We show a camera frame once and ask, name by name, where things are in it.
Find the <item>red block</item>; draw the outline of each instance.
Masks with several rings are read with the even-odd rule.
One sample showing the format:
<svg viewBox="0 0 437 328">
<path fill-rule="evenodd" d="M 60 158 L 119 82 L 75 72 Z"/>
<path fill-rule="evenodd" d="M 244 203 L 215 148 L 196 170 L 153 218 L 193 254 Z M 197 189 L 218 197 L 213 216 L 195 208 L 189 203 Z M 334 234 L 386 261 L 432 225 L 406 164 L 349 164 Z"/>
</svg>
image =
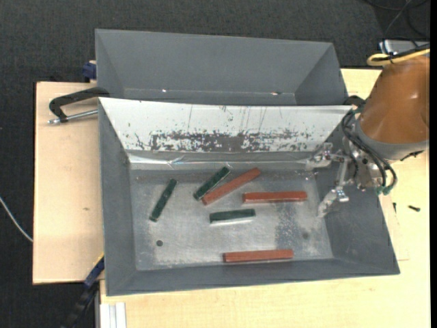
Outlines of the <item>red block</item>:
<svg viewBox="0 0 437 328">
<path fill-rule="evenodd" d="M 255 250 L 255 251 L 235 251 L 224 253 L 224 262 L 250 262 L 250 261 L 267 261 L 267 260 L 285 260 L 291 259 L 294 252 L 291 249 L 275 250 Z"/>
<path fill-rule="evenodd" d="M 305 191 L 243 193 L 244 203 L 301 202 L 307 198 Z"/>
<path fill-rule="evenodd" d="M 222 198 L 224 195 L 231 193 L 234 189 L 237 189 L 238 187 L 241 187 L 245 183 L 252 181 L 260 174 L 261 174 L 260 170 L 257 167 L 254 167 L 253 169 L 249 170 L 248 172 L 245 172 L 239 177 L 234 178 L 232 181 L 229 181 L 228 183 L 225 183 L 222 186 L 217 187 L 211 192 L 205 194 L 204 197 L 202 198 L 202 202 L 205 205 L 211 204 L 215 202 L 217 199 Z"/>
</svg>

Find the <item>table top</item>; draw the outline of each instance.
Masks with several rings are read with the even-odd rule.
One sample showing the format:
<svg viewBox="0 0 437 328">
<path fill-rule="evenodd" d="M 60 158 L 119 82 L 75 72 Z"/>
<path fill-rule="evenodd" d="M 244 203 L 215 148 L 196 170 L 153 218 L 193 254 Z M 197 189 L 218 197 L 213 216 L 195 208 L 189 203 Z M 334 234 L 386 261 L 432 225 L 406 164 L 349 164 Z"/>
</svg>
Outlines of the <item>table top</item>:
<svg viewBox="0 0 437 328">
<path fill-rule="evenodd" d="M 342 70 L 349 94 L 368 96 L 379 70 Z M 33 282 L 83 281 L 103 250 L 96 117 L 51 126 L 50 99 L 93 87 L 37 84 Z M 94 109 L 96 100 L 66 107 Z M 106 297 L 126 302 L 129 327 L 424 327 L 429 313 L 429 154 L 394 164 L 381 199 L 401 274 L 244 288 Z M 416 213 L 408 205 L 421 207 Z"/>
</svg>

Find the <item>cable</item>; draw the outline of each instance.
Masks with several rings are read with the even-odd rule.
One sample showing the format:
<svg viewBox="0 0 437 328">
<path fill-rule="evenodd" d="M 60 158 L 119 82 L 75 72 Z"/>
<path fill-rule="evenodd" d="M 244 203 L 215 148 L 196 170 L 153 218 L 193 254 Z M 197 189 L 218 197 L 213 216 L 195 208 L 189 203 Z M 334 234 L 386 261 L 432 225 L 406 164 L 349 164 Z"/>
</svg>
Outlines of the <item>cable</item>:
<svg viewBox="0 0 437 328">
<path fill-rule="evenodd" d="M 359 137 L 356 137 L 350 132 L 350 128 L 348 127 L 348 124 L 354 117 L 355 111 L 350 110 L 341 120 L 341 127 L 343 129 L 343 132 L 345 136 L 354 144 L 356 147 L 361 149 L 363 152 L 367 153 L 371 159 L 375 162 L 376 166 L 380 170 L 381 177 L 382 177 L 382 191 L 384 194 L 389 194 L 390 191 L 393 189 L 393 187 L 397 184 L 397 175 L 395 170 L 391 167 L 388 161 L 383 159 L 378 153 L 376 153 L 372 148 L 370 148 L 368 145 L 364 144 Z M 393 180 L 389 186 L 386 185 L 386 172 L 385 170 L 390 170 Z"/>
<path fill-rule="evenodd" d="M 403 6 L 401 6 L 400 8 L 397 7 L 391 7 L 391 6 L 383 6 L 383 5 L 378 5 L 377 3 L 374 3 L 371 0 L 360 0 L 363 1 L 365 3 L 367 3 L 368 5 L 374 7 L 374 8 L 378 8 L 381 10 L 388 10 L 388 11 L 398 11 L 398 14 L 395 16 L 395 18 L 390 22 L 389 26 L 386 28 L 385 32 L 383 33 L 383 42 L 387 39 L 387 35 L 389 32 L 389 29 L 393 26 L 393 24 L 395 23 L 395 21 L 403 14 L 406 22 L 408 24 L 408 26 L 411 28 L 411 30 L 413 30 L 415 33 L 417 33 L 421 38 L 425 38 L 425 39 L 429 39 L 428 36 L 426 36 L 425 33 L 422 33 L 421 31 L 419 31 L 412 23 L 411 21 L 411 16 L 410 16 L 410 11 L 413 9 L 416 9 L 422 5 L 424 5 L 425 3 L 427 3 L 430 0 L 422 0 L 416 4 L 412 4 L 412 2 L 414 0 L 405 0 L 405 4 Z"/>
<path fill-rule="evenodd" d="M 373 1 L 370 0 L 361 0 L 363 2 L 365 2 L 366 4 L 374 7 L 374 8 L 380 8 L 382 10 L 388 10 L 388 11 L 400 11 L 402 8 L 393 8 L 391 6 L 382 6 L 382 5 L 378 5 L 377 3 L 374 3 Z M 410 8 L 417 8 L 419 6 L 422 6 L 424 3 L 426 3 L 428 0 L 424 0 L 421 1 L 420 3 L 417 3 L 416 5 L 411 6 Z"/>
<path fill-rule="evenodd" d="M 4 207 L 4 209 L 6 210 L 6 213 L 9 215 L 9 217 L 11 218 L 12 222 L 14 222 L 14 225 L 20 230 L 21 234 L 26 237 L 30 242 L 33 242 L 32 237 L 30 237 L 28 235 L 28 233 L 26 231 L 23 230 L 23 228 L 20 226 L 20 224 L 17 222 L 17 220 L 15 219 L 15 217 L 13 216 L 13 214 L 11 213 L 11 211 L 9 210 L 8 206 L 6 205 L 5 201 L 3 200 L 3 198 L 0 195 L 0 203 L 1 205 Z"/>
<path fill-rule="evenodd" d="M 426 47 L 427 49 L 423 49 L 420 51 L 416 51 L 419 49 L 417 48 L 408 53 L 398 53 L 396 55 L 386 55 L 385 53 L 376 53 L 375 55 L 372 55 L 367 59 L 367 64 L 369 66 L 385 66 L 387 64 L 394 64 L 394 63 L 407 61 L 417 56 L 430 53 L 431 49 L 428 46 Z"/>
</svg>

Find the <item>screw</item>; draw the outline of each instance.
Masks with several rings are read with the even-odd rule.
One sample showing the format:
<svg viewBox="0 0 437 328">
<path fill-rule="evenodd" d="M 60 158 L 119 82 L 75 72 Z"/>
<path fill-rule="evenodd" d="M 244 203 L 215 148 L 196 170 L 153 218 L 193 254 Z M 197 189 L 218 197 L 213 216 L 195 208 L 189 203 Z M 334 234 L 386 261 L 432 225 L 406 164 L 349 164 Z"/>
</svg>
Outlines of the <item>screw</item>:
<svg viewBox="0 0 437 328">
<path fill-rule="evenodd" d="M 421 211 L 421 209 L 420 209 L 420 208 L 417 208 L 416 206 L 409 205 L 408 207 L 409 207 L 410 209 L 413 209 L 413 210 L 417 211 L 417 212 Z"/>
</svg>

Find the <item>bin floor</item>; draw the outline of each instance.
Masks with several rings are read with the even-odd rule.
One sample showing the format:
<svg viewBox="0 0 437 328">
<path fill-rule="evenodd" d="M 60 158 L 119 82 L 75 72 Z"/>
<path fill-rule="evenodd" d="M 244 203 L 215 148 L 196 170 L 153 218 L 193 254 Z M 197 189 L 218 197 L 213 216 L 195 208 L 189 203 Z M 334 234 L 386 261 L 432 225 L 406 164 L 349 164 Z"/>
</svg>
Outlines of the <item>bin floor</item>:
<svg viewBox="0 0 437 328">
<path fill-rule="evenodd" d="M 233 170 L 225 182 L 244 171 Z M 315 176 L 302 170 L 269 171 L 232 193 L 204 206 L 193 193 L 214 173 L 188 170 L 130 171 L 135 263 L 138 271 L 223 265 L 229 251 L 293 249 L 294 259 L 332 258 L 325 221 L 317 217 L 320 203 Z M 149 216 L 170 178 L 178 184 L 155 223 Z M 244 192 L 305 191 L 304 202 L 243 204 Z M 246 221 L 210 224 L 209 214 L 255 209 Z"/>
</svg>

